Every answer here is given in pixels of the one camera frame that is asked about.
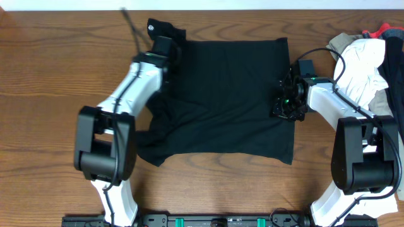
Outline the black t-shirt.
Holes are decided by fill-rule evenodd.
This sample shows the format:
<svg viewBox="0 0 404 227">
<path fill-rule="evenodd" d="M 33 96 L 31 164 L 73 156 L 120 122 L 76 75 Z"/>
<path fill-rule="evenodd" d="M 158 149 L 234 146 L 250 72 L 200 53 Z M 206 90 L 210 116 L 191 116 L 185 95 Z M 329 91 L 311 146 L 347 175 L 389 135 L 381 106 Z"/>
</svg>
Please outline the black t-shirt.
<svg viewBox="0 0 404 227">
<path fill-rule="evenodd" d="M 172 38 L 182 59 L 168 89 L 146 104 L 152 120 L 136 135 L 140 158 L 160 166 L 175 154 L 245 153 L 292 163 L 295 125 L 271 116 L 290 65 L 286 38 L 191 41 L 168 22 L 147 25 L 150 38 Z"/>
</svg>

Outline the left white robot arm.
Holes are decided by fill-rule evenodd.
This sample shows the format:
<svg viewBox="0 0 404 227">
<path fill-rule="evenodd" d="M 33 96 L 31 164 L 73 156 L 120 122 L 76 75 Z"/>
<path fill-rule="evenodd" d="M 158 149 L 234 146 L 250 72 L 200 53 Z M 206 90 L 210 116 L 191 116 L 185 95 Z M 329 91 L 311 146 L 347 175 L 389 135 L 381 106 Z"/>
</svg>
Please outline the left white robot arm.
<svg viewBox="0 0 404 227">
<path fill-rule="evenodd" d="M 180 59 L 178 47 L 154 47 L 138 54 L 108 98 L 79 111 L 73 163 L 100 196 L 104 226 L 132 226 L 135 222 L 138 205 L 129 181 L 137 152 L 135 120 Z"/>
</svg>

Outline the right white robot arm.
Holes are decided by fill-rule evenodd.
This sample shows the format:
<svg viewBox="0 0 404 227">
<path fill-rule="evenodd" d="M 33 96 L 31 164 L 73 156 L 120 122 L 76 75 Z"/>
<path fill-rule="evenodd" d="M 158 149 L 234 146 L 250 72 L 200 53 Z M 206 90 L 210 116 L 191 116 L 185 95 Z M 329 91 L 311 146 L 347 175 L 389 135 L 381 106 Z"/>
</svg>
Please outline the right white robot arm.
<svg viewBox="0 0 404 227">
<path fill-rule="evenodd" d="M 313 110 L 335 130 L 333 180 L 311 204 L 311 224 L 337 226 L 351 216 L 376 219 L 395 212 L 402 165 L 394 119 L 361 108 L 330 78 L 289 74 L 279 86 L 274 116 L 303 121 L 305 114 Z"/>
</svg>

